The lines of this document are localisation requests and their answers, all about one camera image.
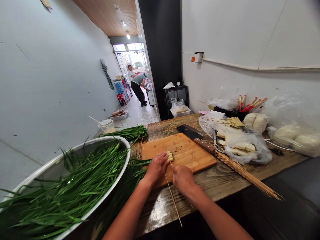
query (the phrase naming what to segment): tree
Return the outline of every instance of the tree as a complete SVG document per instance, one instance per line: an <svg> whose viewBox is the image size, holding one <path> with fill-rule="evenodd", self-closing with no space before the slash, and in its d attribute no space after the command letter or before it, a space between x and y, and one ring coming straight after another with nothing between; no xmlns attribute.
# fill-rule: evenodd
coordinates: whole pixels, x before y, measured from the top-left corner
<svg viewBox="0 0 320 240"><path fill-rule="evenodd" d="M134 65L136 66L136 69L138 67L143 67L142 63L141 62L135 62Z"/></svg>

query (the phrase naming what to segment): wooden cutting board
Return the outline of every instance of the wooden cutting board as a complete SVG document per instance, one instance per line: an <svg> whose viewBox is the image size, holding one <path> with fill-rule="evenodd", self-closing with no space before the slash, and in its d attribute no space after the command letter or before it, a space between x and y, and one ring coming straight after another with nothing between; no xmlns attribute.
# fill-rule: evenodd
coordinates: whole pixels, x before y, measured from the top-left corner
<svg viewBox="0 0 320 240"><path fill-rule="evenodd" d="M184 165L189 167L193 173L217 163L212 154L204 150L183 133L161 138L142 144L142 158L151 159L158 153L170 150L174 155L173 165ZM169 164L166 170L169 183L172 182L172 167ZM165 176L155 186L167 185Z"/></svg>

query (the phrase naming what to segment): large metal bowl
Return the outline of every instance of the large metal bowl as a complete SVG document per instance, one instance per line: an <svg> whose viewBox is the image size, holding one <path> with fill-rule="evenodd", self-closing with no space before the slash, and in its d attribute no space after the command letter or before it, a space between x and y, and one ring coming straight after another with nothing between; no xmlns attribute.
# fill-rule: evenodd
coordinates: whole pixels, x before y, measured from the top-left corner
<svg viewBox="0 0 320 240"><path fill-rule="evenodd" d="M96 138L96 139L87 141L85 143L85 145L83 145L84 143L82 143L82 144L72 148L72 150L74 151L75 156L82 157L82 156L88 155L90 152L92 152L100 144L102 144L104 142L107 142L107 141L110 141L110 140L113 140L114 138L119 139L121 141L121 146L123 147L123 149L129 148L129 151L128 151L127 157L126 157L126 162L125 162L125 164L124 164L119 176L117 177L116 181L111 186L111 188L107 191L107 193L103 196L103 198L101 198L100 201L86 215L84 215L81 218L82 220L87 219L94 212L94 210L107 198L107 196L111 193L111 191L118 184L120 178L122 177L124 171L127 168L128 163L129 163L129 159L130 159L130 144L123 137L107 136L107 137L101 137L101 138ZM67 172L68 171L64 168L64 157L63 157L63 154L60 154L59 156L57 156L56 158L54 158L50 162L48 162L46 165L44 165L41 168L39 168L33 174L31 174L23 182L21 182L17 187L15 187L13 189L13 192L18 191L19 188L21 186L23 186L23 185L38 186L39 182L38 181L34 181L35 178L40 178L40 179L45 179L45 180L46 179L58 180L61 175L66 174ZM23 188L21 188L20 193L26 193L28 191L30 191L29 188L23 187ZM71 233L74 229L76 229L76 227L78 227L80 224L81 223L74 224L71 228L69 228L67 231L61 233L55 239L58 240L58 239L65 238L69 233Z"/></svg>

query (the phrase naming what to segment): clear plastic bag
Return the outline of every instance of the clear plastic bag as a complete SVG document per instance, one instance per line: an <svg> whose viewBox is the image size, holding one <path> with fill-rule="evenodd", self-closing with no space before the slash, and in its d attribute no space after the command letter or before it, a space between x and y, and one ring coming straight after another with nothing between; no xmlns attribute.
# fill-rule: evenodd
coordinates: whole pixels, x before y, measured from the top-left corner
<svg viewBox="0 0 320 240"><path fill-rule="evenodd" d="M255 147L255 151L248 151L248 147L251 145ZM225 151L233 161L241 164L250 161L265 164L272 160L272 154L261 134L242 132L239 137L227 141Z"/></svg>
<svg viewBox="0 0 320 240"><path fill-rule="evenodd" d="M266 130L269 117L266 114L260 113L249 113L242 123L251 132L262 134Z"/></svg>
<svg viewBox="0 0 320 240"><path fill-rule="evenodd" d="M147 122L147 120L145 120L144 118L141 118L141 123L138 124L138 126L140 126L140 125L144 125L145 128L148 128L148 122Z"/></svg>
<svg viewBox="0 0 320 240"><path fill-rule="evenodd" d="M184 105L183 99L181 99L179 102L177 102L176 98L171 98L171 103L172 103L171 109L172 109L173 114L186 112L188 110L188 107L186 105Z"/></svg>
<svg viewBox="0 0 320 240"><path fill-rule="evenodd" d="M320 156L320 116L305 96L291 91L268 100L261 111L271 119L268 134L275 143L310 157Z"/></svg>
<svg viewBox="0 0 320 240"><path fill-rule="evenodd" d="M238 106L238 91L239 88L226 90L221 87L221 93L218 98L212 98L208 101L208 105L212 107L219 107L228 111L234 110Z"/></svg>
<svg viewBox="0 0 320 240"><path fill-rule="evenodd" d="M261 134L251 132L245 133L240 129L229 127L225 119L227 119L226 116L221 116L220 113L212 111L205 116L201 116L199 118L199 124L211 138L213 138L215 130L218 131L219 135L224 136L226 140L225 152L235 162L245 164L254 161L256 163L265 164L272 160L272 154ZM252 146L247 146L247 144L254 145L256 151L247 151L246 147L248 147L248 150L252 151L252 149L250 149ZM244 145L244 149L240 149L239 151L241 154L245 154L243 156L236 155L236 146L239 147L239 145Z"/></svg>

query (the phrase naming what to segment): hand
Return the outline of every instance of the hand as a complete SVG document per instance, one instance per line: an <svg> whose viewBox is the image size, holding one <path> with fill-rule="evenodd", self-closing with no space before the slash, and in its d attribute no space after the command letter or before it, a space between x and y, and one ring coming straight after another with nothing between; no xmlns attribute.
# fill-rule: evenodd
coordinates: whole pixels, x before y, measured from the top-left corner
<svg viewBox="0 0 320 240"><path fill-rule="evenodd" d="M163 176L169 155L166 152L158 153L150 162L144 180L153 187L156 182Z"/></svg>
<svg viewBox="0 0 320 240"><path fill-rule="evenodd" d="M192 191L196 185L193 172L186 166L172 166L173 185L186 198L190 198Z"/></svg>

